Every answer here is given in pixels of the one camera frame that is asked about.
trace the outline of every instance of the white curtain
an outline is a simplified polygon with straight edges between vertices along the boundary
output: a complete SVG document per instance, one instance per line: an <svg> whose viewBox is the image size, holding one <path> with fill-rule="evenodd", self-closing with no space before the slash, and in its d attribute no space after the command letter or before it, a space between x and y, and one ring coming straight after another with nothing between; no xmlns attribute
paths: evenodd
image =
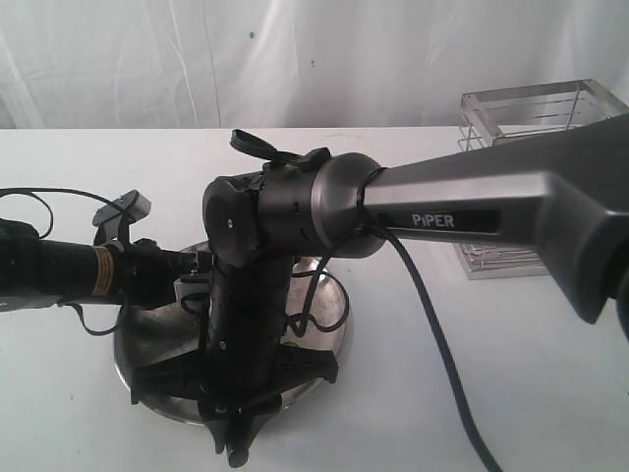
<svg viewBox="0 0 629 472"><path fill-rule="evenodd" d="M627 0L0 0L0 127L458 123L463 92L597 79Z"/></svg>

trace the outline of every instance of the metal bowl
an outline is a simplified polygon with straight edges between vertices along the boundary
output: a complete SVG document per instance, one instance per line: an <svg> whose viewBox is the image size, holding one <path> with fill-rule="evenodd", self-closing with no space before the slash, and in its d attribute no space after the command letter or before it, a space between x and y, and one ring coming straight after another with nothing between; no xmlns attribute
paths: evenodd
<svg viewBox="0 0 629 472"><path fill-rule="evenodd" d="M188 248L203 249L204 243ZM314 270L317 260L302 258L294 272ZM310 278L292 278L286 303L286 313L298 313L302 309ZM312 314L321 325L333 325L341 318L345 307L343 293L336 282L328 277L319 278L312 307ZM318 331L309 324L306 335L298 338L289 329L281 342L300 347L331 350L338 355L347 324L330 333ZM129 387L133 368L152 364L170 357L195 350L199 339L197 321L172 304L157 310L131 310L127 322L114 333L114 360L122 382ZM315 388L320 379L304 383L282 394L283 407L289 407ZM197 403L172 396L146 395L142 404L166 418L201 425Z"/></svg>

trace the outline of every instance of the white table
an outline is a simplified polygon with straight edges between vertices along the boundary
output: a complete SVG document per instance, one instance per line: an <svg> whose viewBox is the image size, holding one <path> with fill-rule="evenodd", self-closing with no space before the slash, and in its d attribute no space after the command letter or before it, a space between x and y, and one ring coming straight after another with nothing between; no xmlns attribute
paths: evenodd
<svg viewBox="0 0 629 472"><path fill-rule="evenodd" d="M259 130L279 148L360 151L392 166L458 151L455 128ZM201 196L218 175L260 161L225 130L3 131L0 186L65 186L153 203L132 236L180 249L205 238ZM52 239L88 243L98 204L46 197ZM44 229L28 199L0 214ZM548 276L468 281L453 248L409 242L487 444L505 471L625 471L629 346L609 304L581 322ZM269 423L246 470L482 471L463 432L412 282L390 247L334 261L353 305L338 383ZM87 307L105 327L112 307ZM110 338L70 309L0 316L0 470L227 470L209 432L131 406Z"/></svg>

